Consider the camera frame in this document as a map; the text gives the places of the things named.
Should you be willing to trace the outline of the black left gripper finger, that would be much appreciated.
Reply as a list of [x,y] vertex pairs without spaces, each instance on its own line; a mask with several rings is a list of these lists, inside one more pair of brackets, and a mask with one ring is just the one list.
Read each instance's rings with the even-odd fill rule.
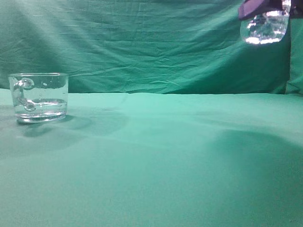
[[245,0],[238,8],[238,19],[246,20],[270,11],[282,11],[281,0]]

